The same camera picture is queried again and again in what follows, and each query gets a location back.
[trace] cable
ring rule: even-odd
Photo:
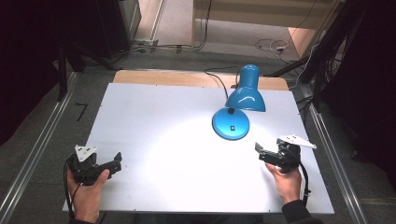
[[[305,179],[303,203],[306,206],[306,203],[308,202],[309,193],[311,193],[311,190],[309,190],[309,188],[308,188],[308,172],[305,170],[305,167],[303,166],[301,159],[299,159],[299,157],[294,155],[294,153],[292,153],[288,148],[286,148],[286,150],[294,157],[295,160],[297,160],[299,162],[299,165],[301,166],[301,169],[303,170],[303,175],[304,175],[304,179]]]
[[[215,78],[217,78],[217,79],[220,81],[220,83],[221,83],[221,85],[223,86],[224,91],[225,91],[225,97],[226,97],[226,99],[228,100],[227,88],[225,87],[225,85],[224,85],[224,83],[222,82],[221,78],[218,77],[218,76],[216,76],[215,74],[208,73],[208,71],[210,71],[210,70],[221,70],[221,69],[227,69],[227,68],[237,68],[237,69],[238,69],[238,71],[236,72],[236,76],[235,76],[235,85],[238,86],[239,82],[238,82],[237,78],[238,78],[238,76],[239,76],[239,71],[240,71],[240,69],[239,69],[238,66],[207,68],[204,72],[205,72],[207,75],[210,75],[210,76],[212,76],[212,77],[215,77]]]
[[[289,41],[287,42],[288,44],[287,44],[286,46],[282,47],[282,49],[285,49],[285,48],[289,45],[289,42],[291,41],[291,38],[293,37],[293,35],[294,35],[294,33],[296,32],[296,30],[297,30],[298,28],[300,28],[300,26],[303,25],[303,23],[308,19],[308,17],[309,17],[309,15],[311,14],[311,11],[312,11],[312,9],[314,8],[316,2],[317,2],[317,0],[314,0],[314,3],[312,4],[311,8],[309,8],[308,14],[306,14],[304,20],[303,20],[302,22],[300,22],[300,24],[298,24],[298,26],[294,29],[293,33],[292,33],[291,36],[290,36]]]
[[[295,87],[297,86],[298,80],[299,80],[300,76],[303,74],[303,72],[304,72],[305,69],[306,69],[306,66],[309,64],[309,61],[311,60],[313,49],[314,49],[315,47],[317,47],[318,45],[319,45],[319,44],[314,45],[314,46],[312,47],[312,49],[310,50],[309,58],[308,58],[308,61],[306,61],[306,64],[305,64],[305,66],[304,66],[304,70],[300,73],[299,76],[297,76],[296,84],[295,84],[294,86],[290,87],[289,89],[293,89],[293,88],[295,88]]]
[[[209,7],[206,12],[206,18],[205,18],[205,35],[204,35],[204,40],[200,43],[198,46],[191,46],[191,45],[158,45],[158,46],[144,46],[144,47],[136,47],[134,49],[130,49],[128,52],[131,51],[139,51],[142,49],[183,49],[183,50],[200,50],[204,47],[206,40],[207,40],[207,27],[209,24],[209,18],[210,18],[210,11],[212,8],[212,2],[213,0],[210,0],[209,2]]]
[[[67,165],[69,164],[69,162],[70,162],[70,158],[68,158],[64,163],[64,193],[65,193],[67,208],[69,209],[69,217],[75,218],[75,214],[73,212],[73,206],[72,203],[70,202],[69,189],[67,186],[67,169],[68,169]]]

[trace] handheld controller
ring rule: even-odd
[[[105,169],[110,171],[108,179],[121,170],[122,156],[120,152],[114,157],[114,161],[98,165],[96,164],[95,150],[95,147],[76,146],[76,153],[70,155],[68,165],[70,171],[73,172],[76,183],[90,186],[96,182]]]
[[[263,149],[256,143],[255,149],[260,154],[259,159],[280,167],[280,173],[285,174],[300,165],[300,146],[316,148],[299,136],[287,135],[276,139],[278,152]]]

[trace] hand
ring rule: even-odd
[[[277,192],[283,204],[300,199],[301,174],[296,168],[285,174],[280,173],[279,169],[270,163],[265,163],[269,172],[274,176]]]
[[[75,208],[75,219],[95,223],[99,218],[99,205],[101,201],[102,186],[108,178],[109,170],[104,170],[92,186],[80,186],[76,183],[73,173],[67,171],[67,186],[71,197],[74,195],[73,205]]]

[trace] blue desk lamp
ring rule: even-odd
[[[248,64],[241,69],[238,88],[212,119],[213,129],[220,137],[238,140],[248,134],[250,124],[242,109],[265,112],[264,100],[257,90],[259,75],[256,65]]]

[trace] gray carpet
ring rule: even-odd
[[[183,51],[175,54],[171,50],[158,49],[153,53],[132,52],[122,57],[115,65],[124,69],[170,69],[185,71],[204,71],[211,67],[240,66],[254,63],[263,74],[270,74],[285,64],[277,59],[247,57],[208,52]],[[100,106],[106,85],[112,82],[116,72],[108,71],[101,65],[87,67],[84,74],[78,75],[74,93],[64,111],[58,126],[53,133],[44,154],[35,168],[26,190],[21,196],[14,213],[8,223],[67,223],[68,215],[62,212],[64,204],[63,167],[64,161],[73,152],[74,145],[85,145],[96,113]],[[285,75],[288,80],[295,77]],[[303,97],[297,88],[293,90],[296,100]],[[36,107],[35,111],[25,120],[11,140],[0,146],[0,181],[1,197],[21,169],[25,158],[33,147],[47,121],[57,98],[54,88]],[[88,104],[87,110],[80,121],[81,106],[76,103]],[[384,172],[370,163],[362,163],[350,159],[353,148],[343,129],[342,121],[322,104],[322,115],[325,118],[335,148],[341,158],[347,174],[360,199],[364,199],[362,207],[369,223],[393,223],[396,219],[395,203],[388,202],[395,198]],[[320,143],[318,132],[310,115],[306,116],[306,130],[311,142],[318,145],[315,150],[319,168],[327,184],[327,190],[335,210],[334,215],[318,216],[326,223],[352,223],[345,199],[332,172],[329,160]],[[285,223],[281,214],[264,215],[266,223]],[[133,223],[133,213],[109,213],[104,223]]]

